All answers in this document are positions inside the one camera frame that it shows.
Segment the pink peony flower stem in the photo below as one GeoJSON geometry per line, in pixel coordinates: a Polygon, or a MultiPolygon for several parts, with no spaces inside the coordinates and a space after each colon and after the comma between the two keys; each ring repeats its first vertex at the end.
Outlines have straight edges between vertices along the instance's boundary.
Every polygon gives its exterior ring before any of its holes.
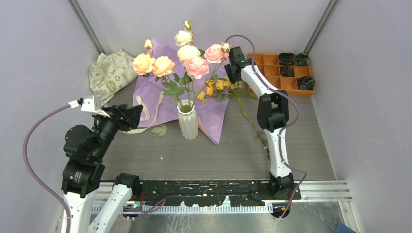
{"type": "Polygon", "coordinates": [[[184,61],[185,74],[194,82],[201,81],[200,87],[193,86],[191,88],[193,93],[193,104],[196,104],[196,97],[202,88],[202,85],[206,80],[216,80],[224,78],[224,76],[218,75],[219,69],[223,63],[229,58],[230,45],[226,42],[221,44],[213,44],[207,48],[204,53],[191,57],[188,57],[184,61]]]}

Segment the peach rose flower stem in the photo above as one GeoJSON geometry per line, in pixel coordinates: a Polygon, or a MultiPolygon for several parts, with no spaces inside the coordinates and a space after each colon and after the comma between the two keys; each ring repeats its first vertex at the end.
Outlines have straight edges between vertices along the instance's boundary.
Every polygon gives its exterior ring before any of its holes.
{"type": "Polygon", "coordinates": [[[175,63],[168,56],[154,58],[150,39],[145,40],[142,46],[147,50],[132,59],[133,71],[142,77],[156,76],[155,81],[161,82],[165,96],[172,96],[173,103],[182,106],[180,98],[187,88],[181,86],[181,77],[174,72],[175,63]]]}

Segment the yellow rose flower spray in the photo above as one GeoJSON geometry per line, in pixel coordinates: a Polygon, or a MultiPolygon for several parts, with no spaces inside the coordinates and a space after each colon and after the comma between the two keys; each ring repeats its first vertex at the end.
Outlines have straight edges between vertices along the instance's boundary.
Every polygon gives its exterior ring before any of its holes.
{"type": "Polygon", "coordinates": [[[249,97],[257,100],[255,94],[249,93],[242,82],[231,83],[228,76],[216,80],[206,80],[199,91],[196,100],[206,102],[213,99],[219,102],[230,98],[249,97]]]}

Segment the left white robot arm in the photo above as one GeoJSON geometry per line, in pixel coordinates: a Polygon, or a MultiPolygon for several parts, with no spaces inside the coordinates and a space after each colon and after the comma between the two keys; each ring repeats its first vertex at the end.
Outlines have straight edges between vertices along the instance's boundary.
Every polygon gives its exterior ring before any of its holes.
{"type": "Polygon", "coordinates": [[[92,114],[94,129],[85,125],[71,127],[65,135],[63,151],[69,158],[63,170],[62,191],[67,233],[86,233],[92,203],[104,172],[103,157],[117,132],[138,128],[142,105],[103,107],[84,100],[81,111],[92,114]]]}

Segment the purple pink wrapping paper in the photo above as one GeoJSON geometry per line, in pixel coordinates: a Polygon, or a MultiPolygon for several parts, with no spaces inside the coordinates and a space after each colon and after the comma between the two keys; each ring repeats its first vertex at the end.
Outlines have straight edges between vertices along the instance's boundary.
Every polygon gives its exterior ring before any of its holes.
{"type": "MultiPolygon", "coordinates": [[[[157,58],[160,56],[168,56],[173,60],[173,62],[175,62],[174,72],[182,76],[184,73],[184,68],[177,58],[177,47],[170,47],[154,38],[151,39],[151,41],[153,43],[152,52],[154,57],[157,58]]],[[[137,78],[136,86],[133,92],[133,105],[139,105],[135,98],[136,96],[141,96],[151,114],[151,119],[149,121],[140,122],[138,125],[139,128],[149,126],[155,114],[155,107],[160,92],[164,89],[161,82],[156,82],[155,78],[156,76],[154,75],[149,77],[139,76],[137,78]]],[[[172,96],[164,96],[163,101],[159,106],[157,121],[154,126],[178,119],[177,105],[173,103],[172,99],[172,96]]],[[[223,119],[227,104],[228,100],[219,102],[213,99],[209,99],[206,102],[196,101],[195,104],[195,110],[200,121],[200,129],[216,145],[220,142],[223,119]]]]}

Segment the cream printed ribbon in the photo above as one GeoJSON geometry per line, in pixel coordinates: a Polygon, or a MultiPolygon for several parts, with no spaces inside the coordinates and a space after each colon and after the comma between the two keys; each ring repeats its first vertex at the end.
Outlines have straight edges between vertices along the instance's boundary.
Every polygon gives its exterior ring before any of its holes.
{"type": "MultiPolygon", "coordinates": [[[[138,133],[142,133],[142,132],[146,131],[147,129],[149,129],[150,127],[154,126],[154,124],[155,124],[156,121],[157,121],[159,106],[160,106],[160,104],[162,103],[163,98],[164,98],[164,95],[163,95],[163,94],[164,94],[164,92],[161,91],[161,92],[160,92],[160,95],[159,95],[159,98],[158,98],[158,101],[157,101],[157,104],[156,104],[156,107],[155,107],[154,117],[153,117],[153,119],[152,119],[152,121],[150,122],[150,124],[149,124],[148,127],[145,127],[145,128],[137,128],[137,129],[130,130],[130,131],[127,131],[127,132],[120,131],[120,133],[123,133],[123,134],[138,134],[138,133]]],[[[143,116],[140,117],[140,122],[142,122],[142,121],[149,121],[149,120],[151,119],[151,114],[150,114],[147,106],[145,105],[144,101],[142,100],[141,96],[136,96],[135,99],[136,99],[137,103],[138,103],[139,105],[142,105],[142,107],[143,107],[143,109],[142,109],[142,111],[143,111],[143,116]]]]}

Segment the pink white flower spray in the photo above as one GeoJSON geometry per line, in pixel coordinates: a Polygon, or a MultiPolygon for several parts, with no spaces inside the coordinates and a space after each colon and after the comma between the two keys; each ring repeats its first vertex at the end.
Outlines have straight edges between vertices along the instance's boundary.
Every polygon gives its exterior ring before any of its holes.
{"type": "Polygon", "coordinates": [[[183,30],[178,31],[178,33],[175,35],[174,40],[176,45],[179,47],[179,50],[177,51],[177,58],[184,68],[184,73],[181,77],[181,86],[187,88],[187,91],[180,96],[181,100],[193,100],[193,93],[191,88],[194,86],[194,81],[190,79],[190,77],[185,74],[185,65],[183,64],[184,61],[188,58],[191,57],[192,55],[198,56],[203,52],[203,50],[198,49],[195,44],[195,36],[193,32],[193,24],[190,21],[185,21],[183,23],[183,30]]]}

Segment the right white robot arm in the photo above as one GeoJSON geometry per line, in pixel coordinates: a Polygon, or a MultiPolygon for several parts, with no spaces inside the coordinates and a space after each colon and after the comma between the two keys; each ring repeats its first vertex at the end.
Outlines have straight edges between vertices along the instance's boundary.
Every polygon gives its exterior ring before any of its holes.
{"type": "Polygon", "coordinates": [[[284,130],[289,121],[287,92],[279,91],[264,78],[257,65],[244,56],[240,47],[231,48],[228,54],[229,64],[224,68],[230,82],[245,82],[258,97],[257,122],[267,137],[271,159],[268,189],[273,198],[280,200],[294,186],[292,170],[287,165],[284,130]]]}

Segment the small pale pink rosebud stem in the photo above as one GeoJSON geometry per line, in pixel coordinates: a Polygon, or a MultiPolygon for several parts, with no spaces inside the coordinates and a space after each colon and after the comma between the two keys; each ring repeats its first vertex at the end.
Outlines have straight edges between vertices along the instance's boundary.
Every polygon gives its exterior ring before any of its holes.
{"type": "Polygon", "coordinates": [[[249,110],[246,108],[245,104],[242,102],[240,95],[235,95],[235,100],[239,103],[240,111],[242,112],[243,116],[246,120],[251,124],[255,131],[255,140],[259,140],[261,144],[264,146],[263,150],[266,152],[266,157],[270,160],[269,148],[268,148],[268,141],[264,138],[264,133],[262,130],[259,130],[256,126],[255,122],[252,119],[252,115],[250,114],[249,110]]]}

